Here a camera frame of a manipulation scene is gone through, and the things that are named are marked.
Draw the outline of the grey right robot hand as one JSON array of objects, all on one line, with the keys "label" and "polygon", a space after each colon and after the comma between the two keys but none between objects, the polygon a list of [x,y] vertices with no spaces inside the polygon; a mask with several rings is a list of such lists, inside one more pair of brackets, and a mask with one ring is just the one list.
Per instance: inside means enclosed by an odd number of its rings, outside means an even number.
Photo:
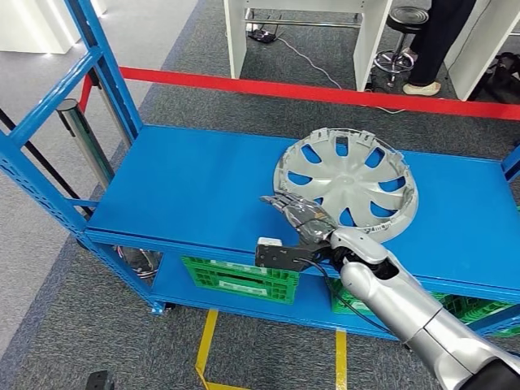
[{"label": "grey right robot hand", "polygon": [[260,199],[284,215],[304,245],[331,249],[329,237],[338,227],[322,206],[298,194],[280,190],[273,195],[261,196]]}]

